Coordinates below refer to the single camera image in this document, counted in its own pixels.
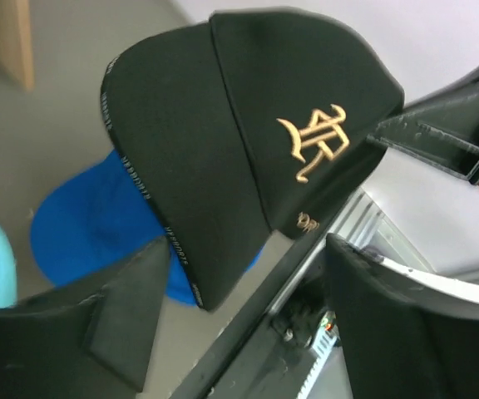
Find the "black cap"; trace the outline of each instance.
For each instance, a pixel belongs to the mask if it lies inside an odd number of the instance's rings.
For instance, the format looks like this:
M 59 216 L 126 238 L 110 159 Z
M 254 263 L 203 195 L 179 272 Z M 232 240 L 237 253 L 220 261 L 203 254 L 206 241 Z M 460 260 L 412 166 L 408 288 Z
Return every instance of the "black cap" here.
M 116 150 L 208 310 L 271 231 L 297 239 L 333 217 L 385 152 L 366 134 L 402 104 L 361 37 L 294 10 L 150 37 L 108 66 L 101 92 Z

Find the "gray floor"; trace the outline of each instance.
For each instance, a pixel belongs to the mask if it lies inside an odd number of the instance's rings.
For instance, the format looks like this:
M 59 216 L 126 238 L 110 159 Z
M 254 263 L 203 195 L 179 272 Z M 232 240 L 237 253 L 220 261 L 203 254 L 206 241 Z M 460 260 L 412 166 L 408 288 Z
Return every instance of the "gray floor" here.
M 140 39 L 185 24 L 166 0 L 31 3 L 35 90 L 22 92 L 0 71 L 0 224 L 17 258 L 21 298 L 50 288 L 29 247 L 34 210 L 111 150 L 98 96 L 106 64 Z M 165 301 L 142 398 L 169 396 L 288 246 L 271 239 L 257 267 L 214 314 Z

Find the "white wall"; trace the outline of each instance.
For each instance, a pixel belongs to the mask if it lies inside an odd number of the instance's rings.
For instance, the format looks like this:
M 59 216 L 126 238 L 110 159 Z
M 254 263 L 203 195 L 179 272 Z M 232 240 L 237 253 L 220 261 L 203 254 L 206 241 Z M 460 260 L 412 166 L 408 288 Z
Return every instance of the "white wall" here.
M 479 65 L 479 0 L 175 0 L 192 22 L 214 10 L 291 6 L 347 23 L 413 101 Z M 479 189 L 389 151 L 364 185 L 438 270 L 479 263 Z

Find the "gold embroidered logo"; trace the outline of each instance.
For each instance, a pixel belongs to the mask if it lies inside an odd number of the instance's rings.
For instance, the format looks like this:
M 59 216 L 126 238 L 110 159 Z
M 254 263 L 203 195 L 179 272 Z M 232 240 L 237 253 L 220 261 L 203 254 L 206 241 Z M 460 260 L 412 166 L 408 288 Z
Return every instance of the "gold embroidered logo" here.
M 347 135 L 339 125 L 345 122 L 347 114 L 341 106 L 332 104 L 332 109 L 336 112 L 336 116 L 328 116 L 321 110 L 313 110 L 312 117 L 309 120 L 308 126 L 303 129 L 297 129 L 293 123 L 285 119 L 277 119 L 288 130 L 291 135 L 291 141 L 293 142 L 293 148 L 291 155 L 300 160 L 302 163 L 306 163 L 306 159 L 301 154 L 301 150 L 304 148 L 316 145 L 319 148 L 317 155 L 314 159 L 301 169 L 297 175 L 297 181 L 299 183 L 308 183 L 306 175 L 314 170 L 323 160 L 334 160 L 341 155 L 350 144 Z M 315 137 L 310 137 L 314 133 L 319 133 Z M 326 144 L 326 140 L 333 138 L 339 138 L 341 145 L 336 151 L 330 150 L 330 147 Z
M 299 214 L 299 218 L 297 219 L 297 227 L 308 233 L 318 228 L 319 222 L 311 219 L 309 214 L 301 212 Z

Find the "screw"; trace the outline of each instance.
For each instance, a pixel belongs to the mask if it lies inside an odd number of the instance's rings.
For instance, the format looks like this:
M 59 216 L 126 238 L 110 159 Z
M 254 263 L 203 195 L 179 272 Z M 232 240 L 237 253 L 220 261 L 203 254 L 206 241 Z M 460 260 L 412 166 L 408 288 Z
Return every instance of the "screw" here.
M 293 330 L 288 328 L 286 334 L 284 335 L 284 342 L 289 342 L 293 339 Z

